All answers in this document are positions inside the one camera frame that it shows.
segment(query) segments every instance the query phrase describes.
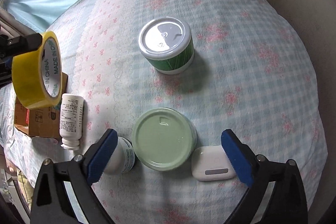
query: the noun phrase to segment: white supplement bottle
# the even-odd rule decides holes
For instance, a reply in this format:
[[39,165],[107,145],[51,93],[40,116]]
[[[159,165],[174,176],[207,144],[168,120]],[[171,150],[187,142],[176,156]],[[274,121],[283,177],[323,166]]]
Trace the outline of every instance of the white supplement bottle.
[[64,93],[59,118],[59,134],[62,147],[67,150],[78,150],[82,137],[84,98],[75,94]]
[[130,171],[135,163],[135,153],[132,144],[123,137],[118,137],[118,144],[115,148],[104,173],[119,175]]

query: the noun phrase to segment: cardboard box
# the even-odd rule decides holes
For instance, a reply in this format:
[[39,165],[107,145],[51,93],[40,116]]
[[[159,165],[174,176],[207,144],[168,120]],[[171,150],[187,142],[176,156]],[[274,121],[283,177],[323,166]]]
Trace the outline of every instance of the cardboard box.
[[[62,73],[62,94],[65,93],[68,75]],[[26,109],[18,98],[15,101],[14,126],[28,136],[60,138],[59,107]]]

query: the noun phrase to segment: white can lid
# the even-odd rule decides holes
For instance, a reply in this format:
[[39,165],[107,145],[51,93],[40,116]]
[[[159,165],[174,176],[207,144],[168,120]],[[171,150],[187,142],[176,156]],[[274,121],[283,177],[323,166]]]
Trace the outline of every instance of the white can lid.
[[138,43],[144,57],[166,60],[183,52],[190,40],[191,30],[187,22],[162,17],[151,20],[142,28]]

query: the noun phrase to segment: packing tape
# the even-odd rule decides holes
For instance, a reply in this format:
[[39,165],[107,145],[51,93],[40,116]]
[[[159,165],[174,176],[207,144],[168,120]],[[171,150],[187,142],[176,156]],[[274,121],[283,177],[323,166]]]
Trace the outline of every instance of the packing tape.
[[62,96],[62,65],[56,35],[44,32],[37,51],[13,57],[12,81],[16,96],[28,108],[55,106]]

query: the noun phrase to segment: bedsheet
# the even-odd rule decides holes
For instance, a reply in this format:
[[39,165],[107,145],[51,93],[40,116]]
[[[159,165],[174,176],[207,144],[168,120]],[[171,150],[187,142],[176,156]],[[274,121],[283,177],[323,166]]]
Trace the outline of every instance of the bedsheet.
[[[158,73],[138,50],[143,25],[162,16],[182,18],[192,30],[195,58],[179,75]],[[49,29],[60,43],[68,92],[85,98],[79,153],[107,128],[130,138],[142,113],[170,107],[194,124],[197,146],[219,145],[231,128],[269,160],[295,159],[310,207],[327,157],[315,72],[296,32],[266,0],[80,0]],[[5,153],[32,185],[44,158],[74,156],[7,127]],[[190,159],[170,172],[138,162],[126,174],[103,174],[92,188],[116,223],[139,224],[223,223],[246,190],[237,177],[195,180]]]

